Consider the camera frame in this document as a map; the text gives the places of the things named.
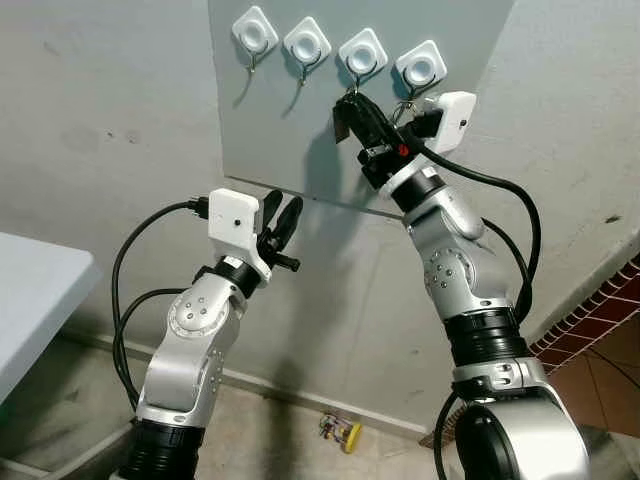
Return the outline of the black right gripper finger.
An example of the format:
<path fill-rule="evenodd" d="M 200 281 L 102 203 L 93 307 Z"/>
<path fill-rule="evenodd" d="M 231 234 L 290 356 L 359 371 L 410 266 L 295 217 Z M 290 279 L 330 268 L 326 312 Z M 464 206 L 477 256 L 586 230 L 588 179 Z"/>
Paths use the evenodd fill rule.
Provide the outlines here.
<path fill-rule="evenodd" d="M 355 132 L 362 140 L 362 145 L 393 145 L 397 142 L 397 131 L 388 122 L 387 115 L 374 101 L 360 92 L 352 92 L 358 102 L 358 127 Z"/>
<path fill-rule="evenodd" d="M 349 137 L 355 136 L 358 142 L 362 142 L 355 132 L 358 127 L 358 102 L 356 97 L 342 96 L 335 101 L 333 106 L 333 138 L 335 145 L 340 145 L 347 141 Z"/>

